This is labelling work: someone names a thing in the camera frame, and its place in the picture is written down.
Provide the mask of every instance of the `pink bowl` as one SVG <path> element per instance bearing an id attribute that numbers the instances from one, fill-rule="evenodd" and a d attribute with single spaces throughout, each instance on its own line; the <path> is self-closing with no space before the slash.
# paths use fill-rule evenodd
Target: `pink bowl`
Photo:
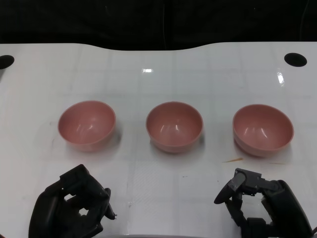
<path id="1" fill-rule="evenodd" d="M 180 102 L 163 103 L 150 111 L 146 121 L 151 142 L 169 153 L 188 151 L 203 131 L 203 119 L 192 106 Z"/>
<path id="2" fill-rule="evenodd" d="M 111 139 L 114 128 L 114 111 L 98 101 L 84 101 L 71 106 L 58 122 L 60 135 L 80 151 L 101 149 Z"/>
<path id="3" fill-rule="evenodd" d="M 267 105 L 248 105 L 233 117 L 233 135 L 248 154 L 268 157 L 286 148 L 294 136 L 290 119 Z"/>

